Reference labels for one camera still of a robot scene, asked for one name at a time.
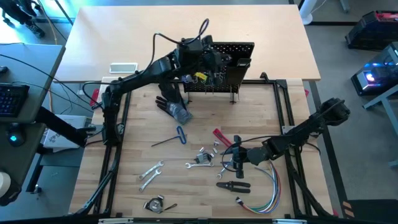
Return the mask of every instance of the open-end wrench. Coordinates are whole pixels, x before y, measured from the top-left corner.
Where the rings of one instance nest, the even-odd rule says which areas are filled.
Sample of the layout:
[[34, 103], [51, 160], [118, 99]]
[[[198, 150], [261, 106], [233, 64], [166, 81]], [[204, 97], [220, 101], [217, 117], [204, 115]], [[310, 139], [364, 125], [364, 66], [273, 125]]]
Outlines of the open-end wrench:
[[150, 168], [147, 172], [145, 172], [145, 174], [142, 174], [138, 177], [138, 179], [142, 180], [143, 178], [146, 177], [146, 175], [148, 175], [150, 172], [154, 171], [155, 169], [157, 169], [158, 167], [164, 166], [164, 161], [159, 161], [154, 167]]
[[[233, 161], [232, 158], [229, 160], [229, 163], [225, 164], [225, 167], [232, 165]], [[223, 177], [224, 172], [226, 171], [225, 167], [217, 174], [217, 177], [221, 179]]]
[[211, 163], [208, 163], [208, 164], [191, 164], [191, 163], [187, 162], [185, 165], [187, 166], [187, 169], [190, 169], [191, 167], [194, 167], [194, 166], [210, 166], [210, 167], [213, 167], [214, 166], [214, 162], [211, 162]]
[[145, 187], [146, 187], [153, 179], [155, 179], [155, 177], [156, 177], [157, 175], [159, 175], [159, 174], [161, 174], [161, 173], [162, 173], [162, 171], [160, 171], [159, 169], [155, 170], [154, 175], [152, 175], [152, 177], [150, 177], [150, 179], [147, 180], [147, 182], [145, 182], [144, 185], [143, 185], [142, 187], [139, 188], [139, 191], [140, 191], [140, 192], [143, 192], [144, 189], [145, 189]]

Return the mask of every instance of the computer mouse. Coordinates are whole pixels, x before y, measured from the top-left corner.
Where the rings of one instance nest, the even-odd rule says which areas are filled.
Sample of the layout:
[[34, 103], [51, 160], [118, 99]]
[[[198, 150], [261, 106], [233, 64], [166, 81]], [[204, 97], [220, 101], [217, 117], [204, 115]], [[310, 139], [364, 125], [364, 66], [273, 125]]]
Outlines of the computer mouse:
[[22, 125], [11, 123], [6, 131], [6, 137], [10, 145], [19, 147], [25, 143], [26, 133]]

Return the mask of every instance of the keyboard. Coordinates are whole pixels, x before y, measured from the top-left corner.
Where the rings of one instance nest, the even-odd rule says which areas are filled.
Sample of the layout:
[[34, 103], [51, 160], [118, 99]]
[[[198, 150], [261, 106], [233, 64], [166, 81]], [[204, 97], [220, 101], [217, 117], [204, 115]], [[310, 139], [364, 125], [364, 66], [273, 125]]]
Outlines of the keyboard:
[[27, 85], [0, 83], [0, 117], [18, 117], [28, 91]]

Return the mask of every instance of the tool holder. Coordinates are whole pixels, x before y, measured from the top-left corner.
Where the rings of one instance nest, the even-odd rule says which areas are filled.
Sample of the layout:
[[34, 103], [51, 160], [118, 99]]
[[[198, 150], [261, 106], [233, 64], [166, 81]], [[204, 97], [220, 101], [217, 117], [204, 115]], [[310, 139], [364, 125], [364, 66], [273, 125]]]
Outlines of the tool holder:
[[214, 93], [238, 93], [243, 78], [250, 67], [253, 42], [214, 42], [211, 46], [223, 54], [229, 54], [232, 60], [224, 66], [221, 74], [224, 76], [222, 82], [210, 85], [209, 79], [202, 83], [200, 79], [196, 83], [183, 82], [184, 92], [214, 92]]

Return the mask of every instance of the pegboard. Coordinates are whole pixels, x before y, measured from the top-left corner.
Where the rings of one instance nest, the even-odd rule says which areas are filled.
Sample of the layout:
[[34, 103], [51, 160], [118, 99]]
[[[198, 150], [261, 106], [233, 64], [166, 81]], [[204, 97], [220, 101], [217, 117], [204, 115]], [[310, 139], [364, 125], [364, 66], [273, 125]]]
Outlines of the pegboard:
[[238, 93], [240, 84], [248, 68], [237, 67], [238, 60], [250, 58], [253, 52], [253, 42], [214, 42], [212, 49], [220, 53], [229, 54], [232, 60], [221, 69], [224, 79], [217, 86], [209, 86], [200, 80], [197, 83], [184, 83], [184, 92], [215, 92], [215, 93]]

